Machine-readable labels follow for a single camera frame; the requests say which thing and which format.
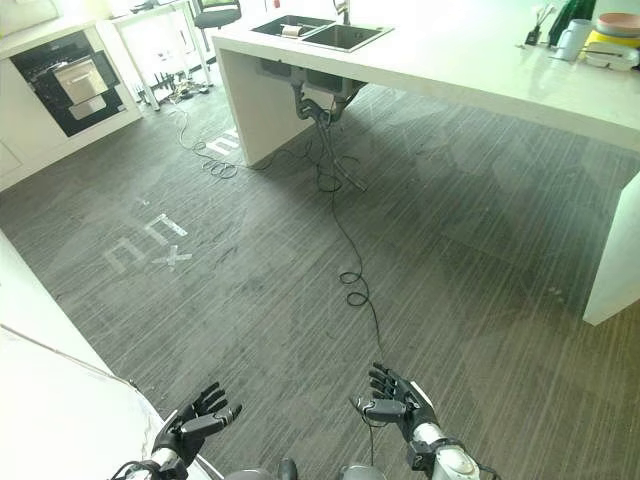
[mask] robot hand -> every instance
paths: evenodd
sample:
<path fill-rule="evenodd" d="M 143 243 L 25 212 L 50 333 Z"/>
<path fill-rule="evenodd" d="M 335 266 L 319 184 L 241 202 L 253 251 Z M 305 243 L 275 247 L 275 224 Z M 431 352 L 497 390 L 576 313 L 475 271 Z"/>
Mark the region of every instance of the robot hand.
<path fill-rule="evenodd" d="M 414 430 L 423 423 L 438 426 L 438 419 L 431 401 L 415 382 L 409 382 L 380 363 L 374 362 L 373 367 L 369 371 L 369 384 L 373 388 L 373 397 L 395 400 L 406 407 L 406 412 L 397 421 L 405 441 L 410 442 Z"/>
<path fill-rule="evenodd" d="M 156 436 L 153 452 L 169 448 L 177 453 L 185 466 L 191 465 L 205 438 L 230 425 L 242 410 L 242 405 L 225 408 L 228 402 L 224 395 L 218 382 L 206 388 L 192 403 L 167 420 Z"/>

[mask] double sink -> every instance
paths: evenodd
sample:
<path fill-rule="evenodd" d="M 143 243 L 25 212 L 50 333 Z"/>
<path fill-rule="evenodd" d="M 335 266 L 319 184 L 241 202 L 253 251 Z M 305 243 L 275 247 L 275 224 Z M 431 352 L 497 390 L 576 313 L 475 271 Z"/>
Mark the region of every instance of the double sink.
<path fill-rule="evenodd" d="M 393 29 L 390 27 L 341 25 L 332 20 L 296 15 L 286 15 L 253 29 L 254 32 L 347 53 L 373 42 L 391 30 Z M 293 31 L 296 35 L 289 35 L 288 31 Z M 306 83 L 316 90 L 342 98 L 353 95 L 366 85 L 358 80 L 264 58 L 259 59 L 258 72 L 292 84 Z"/>
<path fill-rule="evenodd" d="M 287 30 L 297 35 L 288 35 Z M 393 30 L 390 27 L 341 25 L 333 20 L 285 15 L 253 29 L 254 32 L 290 38 L 341 52 L 353 52 Z"/>

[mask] gray carpet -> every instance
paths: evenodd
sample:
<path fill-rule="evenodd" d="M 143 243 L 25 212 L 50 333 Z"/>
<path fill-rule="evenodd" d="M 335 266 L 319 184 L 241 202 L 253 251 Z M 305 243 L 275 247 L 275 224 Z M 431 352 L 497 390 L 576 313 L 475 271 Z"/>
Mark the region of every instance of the gray carpet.
<path fill-rule="evenodd" d="M 186 144 L 233 140 L 221 87 L 179 107 Z M 224 180 L 178 144 L 172 110 L 2 192 L 1 228 L 161 413 L 214 379 L 243 403 L 203 450 L 221 471 L 289 455 L 312 479 L 366 462 L 347 397 L 367 393 L 380 353 L 370 309 L 348 306 L 338 280 L 357 259 L 331 195 L 299 158 L 311 139 L 319 159 L 314 132 L 266 170 Z M 384 359 L 422 385 L 445 430 L 505 479 L 640 478 L 640 309 L 580 320 L 640 156 L 375 86 L 333 137 L 369 184 L 345 183 L 335 202 L 364 258 Z M 210 153 L 241 160 L 228 149 Z M 188 234 L 145 230 L 161 214 Z M 395 427 L 375 446 L 390 480 L 419 477 Z"/>

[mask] built-in oven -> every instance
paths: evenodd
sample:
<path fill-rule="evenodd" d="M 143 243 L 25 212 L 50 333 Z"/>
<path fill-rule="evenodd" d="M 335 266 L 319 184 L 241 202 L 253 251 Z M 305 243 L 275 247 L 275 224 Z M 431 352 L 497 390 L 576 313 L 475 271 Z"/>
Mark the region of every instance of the built-in oven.
<path fill-rule="evenodd" d="M 39 45 L 11 61 L 68 137 L 124 109 L 115 71 L 84 32 Z"/>

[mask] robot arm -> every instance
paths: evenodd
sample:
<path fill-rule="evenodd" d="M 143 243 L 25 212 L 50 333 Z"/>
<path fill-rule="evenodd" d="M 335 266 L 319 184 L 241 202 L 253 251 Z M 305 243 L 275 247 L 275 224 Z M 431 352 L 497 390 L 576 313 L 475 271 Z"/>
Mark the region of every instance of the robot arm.
<path fill-rule="evenodd" d="M 205 439 L 229 426 L 240 414 L 242 405 L 227 407 L 225 391 L 218 382 L 206 388 L 181 411 L 173 412 L 156 436 L 151 458 L 128 462 L 132 466 L 123 477 L 112 480 L 186 480 L 187 467 L 193 463 Z"/>
<path fill-rule="evenodd" d="M 369 372 L 373 399 L 352 399 L 365 417 L 396 423 L 408 444 L 412 470 L 424 471 L 431 480 L 479 480 L 480 467 L 462 442 L 442 431 L 433 403 L 420 386 L 379 363 Z"/>

